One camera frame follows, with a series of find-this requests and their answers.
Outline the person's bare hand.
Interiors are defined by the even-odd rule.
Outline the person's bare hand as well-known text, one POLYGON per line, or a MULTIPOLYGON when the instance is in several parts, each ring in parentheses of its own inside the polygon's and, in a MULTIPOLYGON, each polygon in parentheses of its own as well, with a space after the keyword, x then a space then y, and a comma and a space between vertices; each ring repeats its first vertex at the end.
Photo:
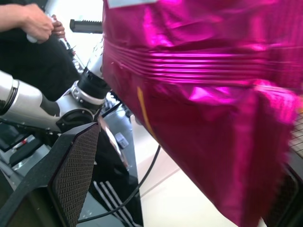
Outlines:
POLYGON ((65 38, 62 23, 47 16, 36 4, 0 5, 0 33, 12 29, 21 29, 38 43, 44 43, 51 35, 65 38))

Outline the magenta foil snack bag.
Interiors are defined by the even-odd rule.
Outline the magenta foil snack bag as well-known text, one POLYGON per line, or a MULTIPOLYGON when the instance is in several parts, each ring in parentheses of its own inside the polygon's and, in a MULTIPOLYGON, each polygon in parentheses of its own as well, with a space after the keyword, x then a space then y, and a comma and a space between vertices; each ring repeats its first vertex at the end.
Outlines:
POLYGON ((257 227, 303 93, 303 0, 104 0, 105 81, 218 211, 257 227))

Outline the white handheld object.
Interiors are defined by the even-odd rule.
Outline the white handheld object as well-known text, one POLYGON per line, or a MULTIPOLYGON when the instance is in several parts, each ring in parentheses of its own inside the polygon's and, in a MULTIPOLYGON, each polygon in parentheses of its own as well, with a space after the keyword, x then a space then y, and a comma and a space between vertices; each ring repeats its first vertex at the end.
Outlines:
POLYGON ((27 39, 32 43, 43 43, 47 41, 51 35, 56 38, 65 38, 65 28, 63 24, 57 20, 55 15, 46 14, 26 29, 27 39))

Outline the black trousers with white stripes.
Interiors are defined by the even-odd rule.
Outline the black trousers with white stripes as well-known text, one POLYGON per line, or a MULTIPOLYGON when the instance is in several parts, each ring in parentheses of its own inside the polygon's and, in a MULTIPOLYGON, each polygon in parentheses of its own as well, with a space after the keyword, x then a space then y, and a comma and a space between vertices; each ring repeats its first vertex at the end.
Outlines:
MULTIPOLYGON (((36 44, 18 30, 0 34, 0 71, 39 89, 51 102, 57 101, 83 73, 76 70, 68 51, 54 36, 36 44)), ((107 95, 110 87, 105 81, 103 87, 107 95)), ((140 198, 131 195, 136 183, 101 129, 89 192, 108 211, 116 209, 115 216, 124 227, 143 227, 140 198)))

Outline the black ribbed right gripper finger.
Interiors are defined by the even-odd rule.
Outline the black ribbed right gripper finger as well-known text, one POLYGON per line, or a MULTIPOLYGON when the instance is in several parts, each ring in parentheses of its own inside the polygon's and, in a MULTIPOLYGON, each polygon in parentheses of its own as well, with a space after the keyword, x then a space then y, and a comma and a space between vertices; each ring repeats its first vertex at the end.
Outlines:
POLYGON ((93 33, 102 34, 102 22, 101 21, 88 21, 88 20, 70 20, 70 30, 74 33, 93 33))

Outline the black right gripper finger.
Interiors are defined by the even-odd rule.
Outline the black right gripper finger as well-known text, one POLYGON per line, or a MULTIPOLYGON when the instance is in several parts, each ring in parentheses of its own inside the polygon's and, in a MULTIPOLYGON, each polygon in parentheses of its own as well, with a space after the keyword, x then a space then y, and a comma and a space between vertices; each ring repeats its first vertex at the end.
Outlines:
POLYGON ((299 163, 287 167, 267 227, 303 227, 303 166, 299 163))
POLYGON ((76 227, 89 190, 98 123, 63 133, 0 209, 0 227, 76 227))

